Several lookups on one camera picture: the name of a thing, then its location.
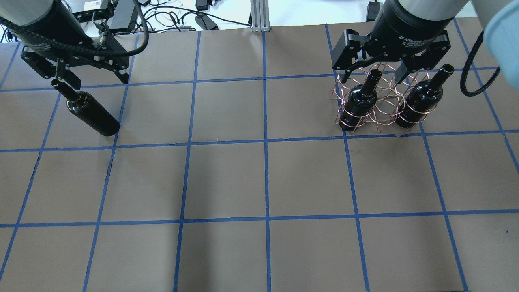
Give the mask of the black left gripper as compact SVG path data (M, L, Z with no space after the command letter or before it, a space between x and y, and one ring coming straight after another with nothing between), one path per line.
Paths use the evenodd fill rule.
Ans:
M71 67L92 65L93 67L114 72L122 84L128 84L128 56L92 56L78 50L55 45L57 41L78 49L99 52L124 52L125 49L115 39L107 23L97 24L98 38L87 36L79 22L67 8L49 8L38 20L22 26L20 38L38 55L52 61L63 59ZM81 79L69 67L57 67L57 79L68 83L75 90L81 89Z

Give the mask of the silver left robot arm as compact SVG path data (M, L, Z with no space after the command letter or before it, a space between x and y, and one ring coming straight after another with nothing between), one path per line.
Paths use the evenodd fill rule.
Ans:
M96 24L100 35L91 38L60 0L2 0L1 24L24 43L21 59L43 78L56 78L78 90L81 80L70 68L91 65L113 72L123 84L129 81L128 56L92 56L57 45L124 52L106 22Z

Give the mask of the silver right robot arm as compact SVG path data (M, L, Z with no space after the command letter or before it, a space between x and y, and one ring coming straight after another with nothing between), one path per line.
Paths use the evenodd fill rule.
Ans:
M397 83L435 68L449 50L446 27L471 6L483 43L508 85L518 89L517 0L386 0L367 35L345 30L332 49L331 64L343 81L380 62L401 62Z

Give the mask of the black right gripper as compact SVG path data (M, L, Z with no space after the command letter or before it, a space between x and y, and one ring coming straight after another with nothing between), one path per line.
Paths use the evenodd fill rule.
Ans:
M332 50L332 68L345 84L353 71L376 62L402 61L395 83L419 69L433 69L449 50L445 31L452 20L434 0L387 0L371 31L343 31Z

